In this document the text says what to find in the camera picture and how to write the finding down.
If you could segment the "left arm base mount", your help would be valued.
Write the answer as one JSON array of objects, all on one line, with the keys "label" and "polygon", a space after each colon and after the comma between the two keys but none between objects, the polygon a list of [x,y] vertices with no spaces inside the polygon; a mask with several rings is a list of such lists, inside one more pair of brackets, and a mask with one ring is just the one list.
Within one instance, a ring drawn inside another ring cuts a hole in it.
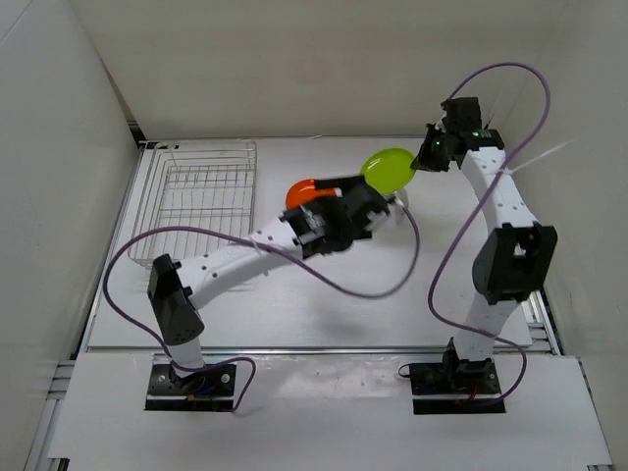
[{"label": "left arm base mount", "polygon": [[179,379],[169,364],[153,364],[144,403],[146,411],[231,412],[236,366],[193,373]]}]

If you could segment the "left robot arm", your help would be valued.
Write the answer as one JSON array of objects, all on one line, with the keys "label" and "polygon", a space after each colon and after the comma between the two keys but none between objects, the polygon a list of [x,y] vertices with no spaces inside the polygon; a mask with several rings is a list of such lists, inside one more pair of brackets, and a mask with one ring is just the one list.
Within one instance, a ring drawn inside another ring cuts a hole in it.
[{"label": "left robot arm", "polygon": [[185,393],[202,388],[206,370],[199,311],[214,298],[259,275],[316,255],[348,250],[368,239],[391,213],[384,196],[361,176],[312,182],[308,194],[290,196],[286,210],[243,241],[176,261],[152,262],[147,289],[171,358],[172,381]]}]

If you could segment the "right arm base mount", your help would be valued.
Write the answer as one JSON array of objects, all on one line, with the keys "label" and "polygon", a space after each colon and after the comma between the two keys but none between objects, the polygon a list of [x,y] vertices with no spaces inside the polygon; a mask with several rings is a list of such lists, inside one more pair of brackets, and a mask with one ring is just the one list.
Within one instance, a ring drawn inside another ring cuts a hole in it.
[{"label": "right arm base mount", "polygon": [[440,362],[401,365],[397,374],[409,380],[414,415],[503,414],[504,400],[495,362],[461,360],[448,349]]}]

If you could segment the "green plate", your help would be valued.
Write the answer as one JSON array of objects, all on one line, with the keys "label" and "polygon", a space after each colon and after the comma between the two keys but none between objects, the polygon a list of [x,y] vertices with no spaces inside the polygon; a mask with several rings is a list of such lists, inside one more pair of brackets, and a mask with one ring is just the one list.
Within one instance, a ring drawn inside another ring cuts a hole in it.
[{"label": "green plate", "polygon": [[403,148],[388,148],[378,151],[362,165],[360,174],[366,183],[381,194],[401,190],[415,175],[411,167],[414,155]]}]

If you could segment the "orange plate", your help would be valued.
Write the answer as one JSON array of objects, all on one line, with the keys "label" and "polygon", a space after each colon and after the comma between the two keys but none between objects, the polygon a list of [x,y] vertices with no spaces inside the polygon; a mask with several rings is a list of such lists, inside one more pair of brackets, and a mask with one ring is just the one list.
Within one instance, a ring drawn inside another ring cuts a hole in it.
[{"label": "orange plate", "polygon": [[293,209],[301,204],[323,196],[340,196],[336,187],[326,187],[317,180],[306,179],[294,183],[288,190],[285,198],[286,208]]}]

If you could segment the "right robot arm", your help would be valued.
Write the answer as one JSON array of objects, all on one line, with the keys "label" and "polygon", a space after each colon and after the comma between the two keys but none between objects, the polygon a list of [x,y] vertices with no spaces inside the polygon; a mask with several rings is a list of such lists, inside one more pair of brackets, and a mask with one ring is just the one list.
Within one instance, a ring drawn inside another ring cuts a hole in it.
[{"label": "right robot arm", "polygon": [[499,133],[482,125],[478,99],[449,98],[442,108],[442,119],[428,127],[413,165],[445,172],[456,163],[481,204],[488,237],[472,264],[475,296],[464,323],[442,361],[412,365],[410,378],[419,395],[496,394],[496,340],[510,315],[543,287],[557,232],[528,209],[504,166]]}]

